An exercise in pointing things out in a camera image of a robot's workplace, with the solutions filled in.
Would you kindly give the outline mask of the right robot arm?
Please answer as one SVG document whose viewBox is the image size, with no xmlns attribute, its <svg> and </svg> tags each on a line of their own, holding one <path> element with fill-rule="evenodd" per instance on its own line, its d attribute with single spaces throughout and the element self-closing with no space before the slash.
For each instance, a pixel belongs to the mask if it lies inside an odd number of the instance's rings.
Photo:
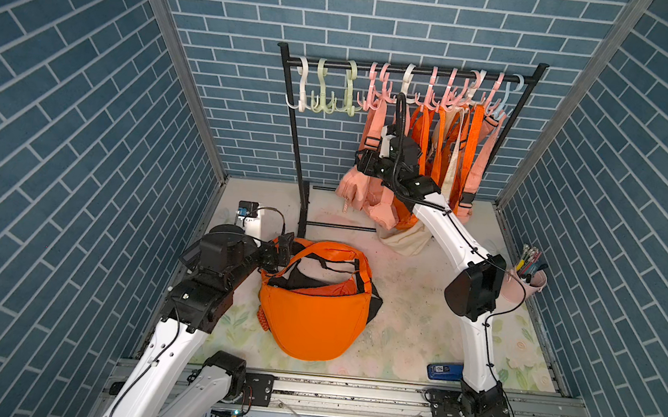
<svg viewBox="0 0 668 417">
<path fill-rule="evenodd" d="M 470 235 L 433 179 L 419 173 L 421 150 L 405 134 L 407 104 L 406 96 L 398 94 L 395 123 L 388 127 L 385 143 L 357 152 L 356 163 L 361 171 L 379 178 L 406 205 L 451 262 L 455 279 L 445 288 L 444 298 L 460 318 L 463 331 L 460 413 L 462 417 L 492 417 L 504 409 L 506 401 L 502 382 L 494 372 L 490 330 L 506 261 L 492 255 Z"/>
</svg>

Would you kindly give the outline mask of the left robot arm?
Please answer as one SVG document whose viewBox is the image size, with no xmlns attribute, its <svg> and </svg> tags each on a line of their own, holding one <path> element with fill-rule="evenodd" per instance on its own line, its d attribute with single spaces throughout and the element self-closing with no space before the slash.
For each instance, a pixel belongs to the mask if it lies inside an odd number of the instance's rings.
<svg viewBox="0 0 668 417">
<path fill-rule="evenodd" d="M 245 417 L 254 397 L 246 381 L 247 363 L 221 350 L 207 358 L 174 401 L 167 397 L 234 304 L 238 287 L 254 271 L 286 266 L 294 238 L 287 232 L 262 241 L 237 225 L 224 224 L 194 241 L 180 259 L 188 276 L 171 288 L 140 362 L 101 417 L 205 417 L 224 401 L 240 406 L 223 417 Z"/>
</svg>

